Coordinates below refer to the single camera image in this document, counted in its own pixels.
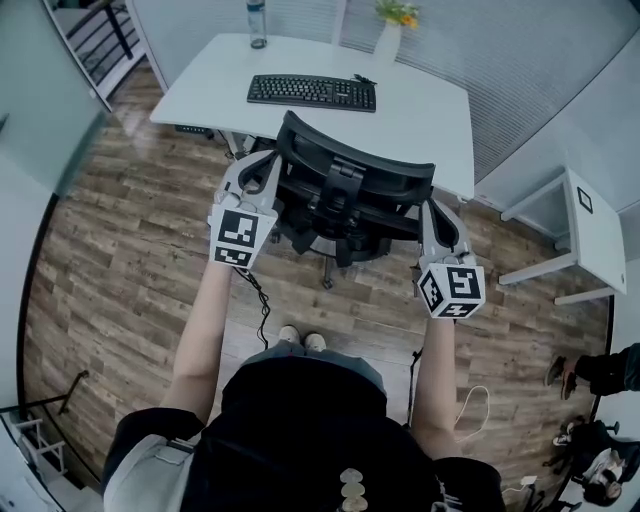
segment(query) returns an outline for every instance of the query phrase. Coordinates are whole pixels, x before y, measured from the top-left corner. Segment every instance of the white desk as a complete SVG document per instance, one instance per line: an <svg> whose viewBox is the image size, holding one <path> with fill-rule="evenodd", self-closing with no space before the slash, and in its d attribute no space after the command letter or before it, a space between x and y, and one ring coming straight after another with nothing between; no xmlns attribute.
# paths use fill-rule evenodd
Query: white desk
<svg viewBox="0 0 640 512"><path fill-rule="evenodd" d="M554 272L578 264L609 287L599 290L557 297L557 305L613 295L614 291L627 293L626 263L620 216L591 186L571 169L506 210L502 220L509 220L521 213L542 196L562 187L569 216L569 238L556 244L567 247L563 254L544 263L511 274L500 276L500 284L513 284L525 279Z"/></svg>
<svg viewBox="0 0 640 512"><path fill-rule="evenodd" d="M377 82L377 111L349 112L247 103L251 79L291 73ZM473 142L467 92L418 69L381 66L372 55L304 39L269 36L253 50L246 34L220 34L191 61L151 114L182 124L275 139L293 110L320 132L377 156L434 163L433 185L464 199L474 195Z"/></svg>

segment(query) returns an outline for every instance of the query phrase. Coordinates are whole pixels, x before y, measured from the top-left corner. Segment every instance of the floor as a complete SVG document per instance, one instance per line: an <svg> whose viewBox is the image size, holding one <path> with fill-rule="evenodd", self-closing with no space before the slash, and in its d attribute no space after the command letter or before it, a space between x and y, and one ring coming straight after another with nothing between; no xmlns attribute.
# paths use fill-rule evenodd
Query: floor
<svg viewBox="0 0 640 512"><path fill-rule="evenodd" d="M208 257L207 211L228 164L221 144L151 124L160 97L143 61L113 98L114 115L56 208L29 302L27 398L59 394L89 370L59 422L97 471L118 421L157 405L167 389ZM457 326L458 406L472 386L491 391L489 421L463 451L493 464L505 488L537 475L539 489L551 493L560 477L541 467L553 453L551 439L562 422L589 414L592 397L579 386L563 402L559 387L543 387L542 378L556 352L604 351L607 303L555 307L556 295L597 286L574 271L500 286L500 274L555 256L550 241L474 202L459 214L485 268L487 304ZM414 244L394 244L389 256L350 267L326 291L319 256L300 256L286 240L268 244L254 267L273 307L268 338L293 323L324 334L330 348L364 357L384 377L389 416L404 422L411 354L427 318L410 283L416 258ZM234 276L219 390L260 350L260 320L255 291ZM485 414L486 398L474 392L460 437L479 429ZM505 494L511 510L523 495Z"/></svg>

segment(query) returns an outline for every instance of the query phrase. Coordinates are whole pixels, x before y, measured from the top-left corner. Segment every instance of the shoe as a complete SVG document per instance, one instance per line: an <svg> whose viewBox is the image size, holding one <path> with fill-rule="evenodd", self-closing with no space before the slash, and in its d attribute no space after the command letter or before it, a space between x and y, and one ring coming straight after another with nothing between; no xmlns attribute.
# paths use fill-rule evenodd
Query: shoe
<svg viewBox="0 0 640 512"><path fill-rule="evenodd" d="M318 334L317 332L313 332L304 339L304 347L307 350L315 350L316 352L322 352L324 349L327 348L327 342L324 341L324 338L322 337L321 334Z"/></svg>
<svg viewBox="0 0 640 512"><path fill-rule="evenodd" d="M563 434L553 438L553 446L567 446L571 442L571 436Z"/></svg>
<svg viewBox="0 0 640 512"><path fill-rule="evenodd" d="M293 325L285 325L280 329L279 340L288 341L289 343L300 343L300 333Z"/></svg>
<svg viewBox="0 0 640 512"><path fill-rule="evenodd" d="M555 361L549 366L547 373L544 376L544 385L551 386L556 380L560 378L564 371L564 363L567 360L566 357L556 357Z"/></svg>
<svg viewBox="0 0 640 512"><path fill-rule="evenodd" d="M569 400L569 397L576 390L576 387L576 374L573 372L565 372L562 376L562 392L560 397L563 400Z"/></svg>

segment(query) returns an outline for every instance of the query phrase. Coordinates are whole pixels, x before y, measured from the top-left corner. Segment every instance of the keyboard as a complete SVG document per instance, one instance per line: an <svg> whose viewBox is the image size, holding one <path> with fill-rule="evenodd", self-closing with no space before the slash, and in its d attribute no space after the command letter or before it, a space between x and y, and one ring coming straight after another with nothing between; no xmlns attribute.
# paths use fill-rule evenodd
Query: keyboard
<svg viewBox="0 0 640 512"><path fill-rule="evenodd" d="M372 84L310 75L256 75L247 94L249 103L376 111Z"/></svg>

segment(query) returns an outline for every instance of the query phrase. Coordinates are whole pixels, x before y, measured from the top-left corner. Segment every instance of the black shirt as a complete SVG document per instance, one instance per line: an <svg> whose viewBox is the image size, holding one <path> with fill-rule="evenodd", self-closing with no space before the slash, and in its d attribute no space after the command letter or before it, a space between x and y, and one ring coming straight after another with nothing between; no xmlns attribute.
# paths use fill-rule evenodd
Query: black shirt
<svg viewBox="0 0 640 512"><path fill-rule="evenodd" d="M432 461L385 409L369 380L325 361L286 357L242 367L196 446L182 511L335 512L348 468L363 475L368 511L430 511L434 502L504 510L494 468L466 458ZM203 427L176 409L130 414L118 425L103 486L144 437L189 439Z"/></svg>

